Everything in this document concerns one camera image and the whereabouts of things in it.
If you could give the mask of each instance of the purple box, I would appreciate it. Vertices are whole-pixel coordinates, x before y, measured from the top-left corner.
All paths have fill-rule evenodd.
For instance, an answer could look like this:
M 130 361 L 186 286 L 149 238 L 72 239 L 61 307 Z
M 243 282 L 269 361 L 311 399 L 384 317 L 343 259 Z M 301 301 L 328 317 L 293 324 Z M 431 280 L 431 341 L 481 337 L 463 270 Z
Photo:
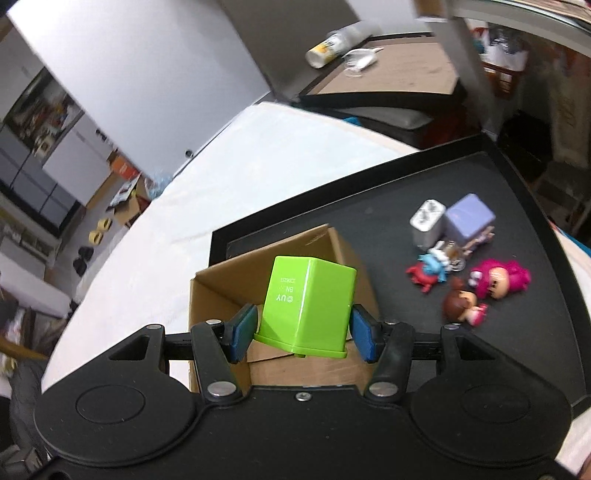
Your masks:
M 445 217 L 446 237 L 458 245 L 466 245 L 495 221 L 495 214 L 473 193 L 449 207 Z

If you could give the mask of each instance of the yellow shoe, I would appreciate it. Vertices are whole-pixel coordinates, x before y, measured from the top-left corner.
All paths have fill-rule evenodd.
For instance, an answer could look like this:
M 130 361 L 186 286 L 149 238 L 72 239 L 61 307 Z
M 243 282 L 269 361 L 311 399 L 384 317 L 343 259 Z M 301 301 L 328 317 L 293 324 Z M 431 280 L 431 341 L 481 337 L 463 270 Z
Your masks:
M 98 245 L 102 239 L 103 239 L 103 234 L 102 234 L 102 232 L 99 232 L 98 230 L 93 230 L 88 234 L 88 241 L 92 245 Z
M 113 225 L 113 220 L 110 218 L 103 218 L 99 220 L 99 223 L 96 225 L 99 232 L 106 232 L 109 228 Z

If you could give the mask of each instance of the cardboard box on floor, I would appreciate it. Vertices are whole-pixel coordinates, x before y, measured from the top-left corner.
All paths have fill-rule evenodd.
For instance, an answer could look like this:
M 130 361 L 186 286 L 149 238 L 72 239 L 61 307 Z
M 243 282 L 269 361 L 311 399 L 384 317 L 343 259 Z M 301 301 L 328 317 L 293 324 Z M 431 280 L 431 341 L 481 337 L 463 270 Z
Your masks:
M 113 216 L 120 225 L 125 225 L 142 213 L 149 203 L 150 197 L 146 191 L 145 179 L 140 175 L 135 186 L 135 195 L 130 194 L 126 201 L 118 203 L 113 209 Z
M 317 257 L 357 270 L 354 303 L 376 318 L 378 304 L 367 271 L 352 247 L 329 225 L 321 225 L 280 242 L 231 258 L 205 270 L 191 281 L 189 329 L 209 319 L 227 321 L 246 303 L 262 306 L 278 255 Z M 255 340 L 246 360 L 232 365 L 243 391 L 250 385 L 350 385 L 363 388 L 373 367 L 364 363 L 350 340 L 345 359 L 296 358 Z M 198 391 L 191 363 L 191 390 Z

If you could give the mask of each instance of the green cup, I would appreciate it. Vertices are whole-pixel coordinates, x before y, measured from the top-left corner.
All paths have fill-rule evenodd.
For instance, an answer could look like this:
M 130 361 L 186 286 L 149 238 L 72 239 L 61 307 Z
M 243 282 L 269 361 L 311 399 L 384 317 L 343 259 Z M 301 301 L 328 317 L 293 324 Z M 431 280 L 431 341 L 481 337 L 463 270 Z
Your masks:
M 345 358 L 356 270 L 313 257 L 275 257 L 255 340 L 294 353 Z

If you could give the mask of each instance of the red crab toy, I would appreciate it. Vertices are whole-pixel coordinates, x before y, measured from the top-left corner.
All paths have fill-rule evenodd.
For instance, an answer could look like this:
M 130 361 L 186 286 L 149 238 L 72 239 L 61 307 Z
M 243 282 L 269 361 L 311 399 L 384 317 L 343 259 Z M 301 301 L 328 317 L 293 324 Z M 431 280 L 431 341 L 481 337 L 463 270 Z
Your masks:
M 427 293 L 437 283 L 437 275 L 427 275 L 423 271 L 423 262 L 419 261 L 412 267 L 407 268 L 406 273 L 412 274 L 411 281 L 422 285 L 421 291 Z

